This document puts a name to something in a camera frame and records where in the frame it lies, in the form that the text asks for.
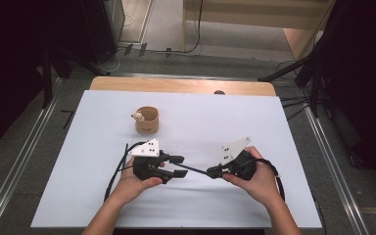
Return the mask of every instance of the white table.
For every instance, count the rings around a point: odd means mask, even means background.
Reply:
[[[155,135],[134,128],[130,115],[143,106],[160,112]],[[222,144],[246,136],[277,167],[298,226],[321,227],[277,97],[96,90],[80,101],[31,226],[85,227],[103,203],[125,143],[156,137],[166,153],[184,156],[185,165],[207,169],[219,163]],[[193,171],[145,191],[117,222],[128,228],[270,226],[264,207],[242,189]]]

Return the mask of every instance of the finger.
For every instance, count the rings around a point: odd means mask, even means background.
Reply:
[[[129,166],[133,165],[133,161],[134,160],[135,160],[135,157],[132,156],[132,158],[130,158],[129,161],[127,161],[126,167],[129,167]]]
[[[246,148],[244,148],[244,150],[246,150],[246,152],[249,152],[249,154],[251,154],[253,157],[255,157],[257,159],[262,159],[263,158],[261,156],[259,150],[256,149],[255,146],[246,147]]]
[[[162,184],[162,180],[158,177],[151,177],[142,181],[145,189],[152,188]]]
[[[234,174],[230,173],[225,173],[222,175],[222,178],[227,180],[228,182],[232,183],[235,186],[242,187],[244,183],[246,182],[245,180],[235,176]]]

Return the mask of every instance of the metal bar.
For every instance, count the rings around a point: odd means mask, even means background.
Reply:
[[[32,152],[39,140],[39,137],[41,136],[42,131],[45,128],[45,125],[48,122],[49,117],[53,113],[62,88],[63,82],[60,78],[57,78],[55,82],[54,99],[49,103],[48,107],[45,110],[42,110],[39,114],[35,125],[29,132],[29,135],[26,138],[20,153],[18,154],[10,172],[8,173],[4,183],[0,188],[0,218],[6,206],[8,205],[18,182],[21,179],[21,176],[23,175],[24,169],[29,161],[30,156],[32,155]]]
[[[192,80],[228,80],[228,81],[255,81],[255,77],[230,77],[230,76],[198,76],[198,75],[174,75],[174,74],[152,74],[152,73],[119,73],[113,76],[117,77],[151,77],[151,78],[169,78],[169,79],[192,79]]]
[[[299,92],[301,93],[301,95],[306,96],[306,93],[301,89],[299,90]],[[351,192],[347,180],[345,179],[345,176],[341,172],[341,169],[337,163],[334,153],[332,152],[331,146],[329,145],[328,139],[326,138],[319,119],[314,117],[313,113],[310,111],[310,108],[305,108],[305,112],[321,149],[322,156],[326,162],[326,165],[328,166],[329,172],[331,173],[335,187],[337,188],[338,194],[340,195],[344,209],[347,212],[354,234],[368,235],[369,232],[362,218],[358,204],[355,201],[355,198],[353,196],[353,193]]]

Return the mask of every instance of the wooden panel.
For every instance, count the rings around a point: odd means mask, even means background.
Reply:
[[[317,32],[323,28],[335,0],[207,0],[203,22],[283,27],[295,59],[305,54]],[[200,0],[184,0],[182,48],[185,21],[199,17]]]
[[[114,76],[95,77],[90,90],[200,94],[213,94],[221,90],[227,95],[276,95],[273,85],[268,82]]]
[[[330,2],[329,7],[324,8],[316,21],[312,22],[311,29],[283,28],[295,59],[301,59],[308,52],[318,31],[325,27],[335,0]]]
[[[208,0],[203,3],[202,21],[313,29],[331,0]],[[186,21],[198,19],[200,1],[184,1]]]

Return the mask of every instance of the black clamp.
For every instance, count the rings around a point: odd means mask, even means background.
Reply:
[[[171,156],[160,150],[160,155],[156,158],[152,157],[134,157],[133,174],[140,180],[150,177],[159,177],[163,184],[166,184],[172,178],[183,178],[188,170],[176,169],[174,172],[158,168],[161,163],[169,161],[170,164],[178,165],[184,162],[182,156]]]

